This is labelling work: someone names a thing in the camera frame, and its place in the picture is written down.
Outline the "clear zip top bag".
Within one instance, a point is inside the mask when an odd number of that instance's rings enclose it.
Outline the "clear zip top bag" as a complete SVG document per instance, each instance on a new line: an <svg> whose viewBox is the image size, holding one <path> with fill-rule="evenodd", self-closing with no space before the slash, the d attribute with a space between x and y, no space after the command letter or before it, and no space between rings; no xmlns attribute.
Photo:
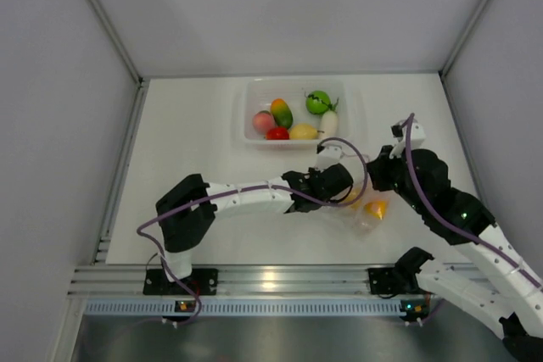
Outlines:
<svg viewBox="0 0 543 362"><path fill-rule="evenodd" d="M348 194L343 194L344 202L352 202L341 208L323 207L323 220L348 230L353 236L368 236L383 224L391 201L391 192L380 192L373 188L372 181L367 179L367 187L362 196L355 200L363 187L363 180L355 178L355 183Z"/></svg>

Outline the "red fake apple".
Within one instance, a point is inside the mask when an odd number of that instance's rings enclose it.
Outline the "red fake apple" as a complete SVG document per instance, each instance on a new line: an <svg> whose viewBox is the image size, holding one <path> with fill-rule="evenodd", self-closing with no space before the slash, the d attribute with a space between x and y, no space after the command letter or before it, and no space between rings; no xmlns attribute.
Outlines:
<svg viewBox="0 0 543 362"><path fill-rule="evenodd" d="M268 141L279 141L279 140L289 140L290 135L287 128L278 126L270 129L266 133L266 140Z"/></svg>

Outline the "green fake avocado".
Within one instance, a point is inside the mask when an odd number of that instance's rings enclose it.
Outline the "green fake avocado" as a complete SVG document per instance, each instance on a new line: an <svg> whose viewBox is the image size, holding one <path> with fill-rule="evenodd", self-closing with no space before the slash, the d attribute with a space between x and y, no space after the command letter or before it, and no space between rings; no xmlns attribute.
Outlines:
<svg viewBox="0 0 543 362"><path fill-rule="evenodd" d="M270 106L270 112L277 126L286 129L291 128L294 123L294 117L290 107L283 99L277 98L273 100Z"/></svg>

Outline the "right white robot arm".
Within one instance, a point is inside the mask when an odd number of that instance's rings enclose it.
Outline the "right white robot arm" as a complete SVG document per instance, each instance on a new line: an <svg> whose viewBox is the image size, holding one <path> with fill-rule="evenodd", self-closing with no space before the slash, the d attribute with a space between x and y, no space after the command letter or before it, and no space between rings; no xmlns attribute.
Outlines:
<svg viewBox="0 0 543 362"><path fill-rule="evenodd" d="M542 359L542 280L507 240L494 215L473 195L452 186L449 167L427 149L384 146L367 165L373 187L393 191L422 217L435 235L469 259L487 290L440 265L436 256L412 248L396 263L405 291L433 292L476 318L501 339L518 361Z"/></svg>

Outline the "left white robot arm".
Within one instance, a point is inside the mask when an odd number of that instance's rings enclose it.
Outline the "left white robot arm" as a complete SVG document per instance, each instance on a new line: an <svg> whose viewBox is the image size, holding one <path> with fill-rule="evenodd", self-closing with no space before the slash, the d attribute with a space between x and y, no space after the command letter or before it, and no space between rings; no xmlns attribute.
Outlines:
<svg viewBox="0 0 543 362"><path fill-rule="evenodd" d="M254 184L206 182L200 174L185 177L156 204L167 265L162 282L183 293L192 282L192 251L217 220L246 214L309 213L350 192L354 180L341 164L325 170L288 171Z"/></svg>

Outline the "orange fake fruit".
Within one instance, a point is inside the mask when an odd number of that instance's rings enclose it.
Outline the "orange fake fruit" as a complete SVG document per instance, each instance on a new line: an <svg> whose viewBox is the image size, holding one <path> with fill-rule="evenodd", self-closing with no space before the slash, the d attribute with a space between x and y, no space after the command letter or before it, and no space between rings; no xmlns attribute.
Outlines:
<svg viewBox="0 0 543 362"><path fill-rule="evenodd" d="M375 200L366 203L364 211L376 220L383 220L389 207L388 200Z"/></svg>

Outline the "pink fake peach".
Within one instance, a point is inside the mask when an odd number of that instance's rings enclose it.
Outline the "pink fake peach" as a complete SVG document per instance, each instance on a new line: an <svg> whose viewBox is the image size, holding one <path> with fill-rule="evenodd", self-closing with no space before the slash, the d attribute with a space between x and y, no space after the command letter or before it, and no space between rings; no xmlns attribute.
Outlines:
<svg viewBox="0 0 543 362"><path fill-rule="evenodd" d="M269 130L276 127L276 121L269 111L262 110L254 115L252 125L257 133L265 135Z"/></svg>

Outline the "pale yellow fake pear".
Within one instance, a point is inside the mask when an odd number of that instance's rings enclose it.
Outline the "pale yellow fake pear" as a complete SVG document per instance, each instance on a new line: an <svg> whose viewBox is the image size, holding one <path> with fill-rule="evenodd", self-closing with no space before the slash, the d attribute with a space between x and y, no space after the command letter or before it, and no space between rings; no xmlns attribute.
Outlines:
<svg viewBox="0 0 543 362"><path fill-rule="evenodd" d="M312 125L299 123L289 131L290 140L314 140L319 137L319 130Z"/></svg>

